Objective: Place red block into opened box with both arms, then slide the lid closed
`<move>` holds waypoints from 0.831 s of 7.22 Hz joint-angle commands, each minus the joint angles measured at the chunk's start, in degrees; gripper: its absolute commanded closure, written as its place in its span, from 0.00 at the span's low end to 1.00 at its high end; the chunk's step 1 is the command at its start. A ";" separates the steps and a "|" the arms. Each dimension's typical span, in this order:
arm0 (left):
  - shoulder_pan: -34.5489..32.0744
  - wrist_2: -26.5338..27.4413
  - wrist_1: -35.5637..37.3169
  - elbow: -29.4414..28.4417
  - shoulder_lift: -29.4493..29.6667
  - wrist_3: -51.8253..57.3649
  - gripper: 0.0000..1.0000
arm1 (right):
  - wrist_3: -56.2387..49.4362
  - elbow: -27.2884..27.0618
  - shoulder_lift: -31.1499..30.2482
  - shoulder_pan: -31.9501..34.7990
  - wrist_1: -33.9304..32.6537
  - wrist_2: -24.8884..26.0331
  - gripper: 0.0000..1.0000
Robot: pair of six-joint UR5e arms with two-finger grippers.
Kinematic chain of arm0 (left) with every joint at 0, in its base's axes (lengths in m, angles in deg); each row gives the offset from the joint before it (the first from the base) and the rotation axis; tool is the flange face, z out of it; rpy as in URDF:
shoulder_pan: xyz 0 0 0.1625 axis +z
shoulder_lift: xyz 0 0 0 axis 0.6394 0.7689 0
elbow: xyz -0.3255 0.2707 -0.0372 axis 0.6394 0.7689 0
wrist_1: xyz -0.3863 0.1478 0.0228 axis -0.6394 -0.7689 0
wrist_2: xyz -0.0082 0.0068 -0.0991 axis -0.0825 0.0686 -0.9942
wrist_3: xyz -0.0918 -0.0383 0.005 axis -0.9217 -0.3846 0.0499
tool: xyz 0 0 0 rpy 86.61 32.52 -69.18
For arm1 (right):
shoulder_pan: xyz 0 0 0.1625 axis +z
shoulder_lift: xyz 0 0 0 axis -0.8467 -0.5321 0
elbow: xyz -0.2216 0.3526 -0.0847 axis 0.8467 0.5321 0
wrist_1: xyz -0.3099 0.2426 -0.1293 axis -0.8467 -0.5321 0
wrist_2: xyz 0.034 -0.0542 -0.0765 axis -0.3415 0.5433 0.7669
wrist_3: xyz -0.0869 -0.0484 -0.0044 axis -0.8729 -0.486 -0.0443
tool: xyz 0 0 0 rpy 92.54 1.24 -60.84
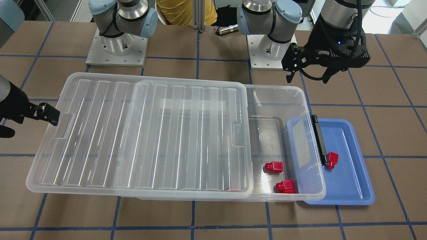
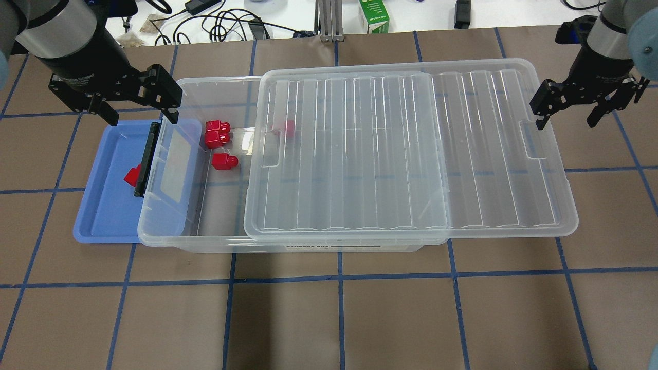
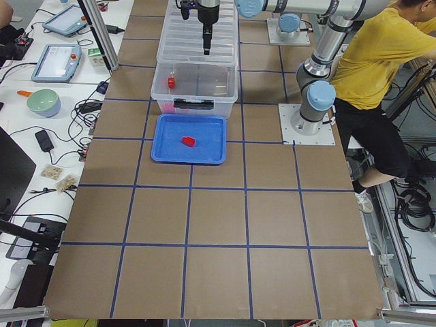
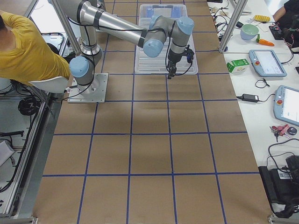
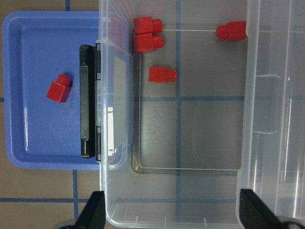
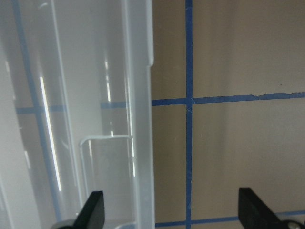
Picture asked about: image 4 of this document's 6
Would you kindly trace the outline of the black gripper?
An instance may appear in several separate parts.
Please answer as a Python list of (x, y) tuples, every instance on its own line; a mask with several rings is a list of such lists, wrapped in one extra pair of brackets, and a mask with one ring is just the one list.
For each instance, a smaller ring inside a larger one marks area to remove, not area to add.
[(176, 64), (181, 60), (182, 55), (185, 51), (185, 47), (179, 47), (175, 44), (170, 45), (170, 49), (168, 51), (168, 64), (167, 69), (169, 69), (168, 79), (172, 79), (176, 75)]

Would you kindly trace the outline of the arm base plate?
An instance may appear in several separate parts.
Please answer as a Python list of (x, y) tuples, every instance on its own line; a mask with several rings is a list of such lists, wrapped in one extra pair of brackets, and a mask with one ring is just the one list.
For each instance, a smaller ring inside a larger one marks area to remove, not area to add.
[(108, 73), (96, 73), (92, 84), (88, 87), (77, 84), (75, 78), (72, 80), (72, 86), (68, 93), (68, 103), (104, 103), (106, 99)]

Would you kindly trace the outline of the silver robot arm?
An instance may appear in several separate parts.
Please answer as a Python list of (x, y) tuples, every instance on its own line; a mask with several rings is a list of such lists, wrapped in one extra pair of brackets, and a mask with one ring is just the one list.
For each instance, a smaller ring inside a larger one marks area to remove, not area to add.
[(104, 8), (98, 8), (97, 3), (91, 0), (51, 0), (55, 9), (62, 11), (60, 20), (68, 18), (74, 24), (83, 27), (82, 34), (86, 35), (87, 43), (81, 52), (86, 49), (95, 54), (93, 47), (97, 41), (91, 35), (97, 29), (116, 36), (122, 40), (135, 44), (143, 49), (148, 57), (157, 57), (163, 50), (164, 43), (169, 42), (165, 55), (165, 68), (168, 79), (178, 76), (177, 63), (186, 57), (189, 64), (193, 63), (194, 52), (189, 48), (188, 41), (194, 28), (194, 21), (189, 17), (180, 17), (177, 20), (154, 15), (151, 17), (149, 28), (142, 28), (116, 17)]

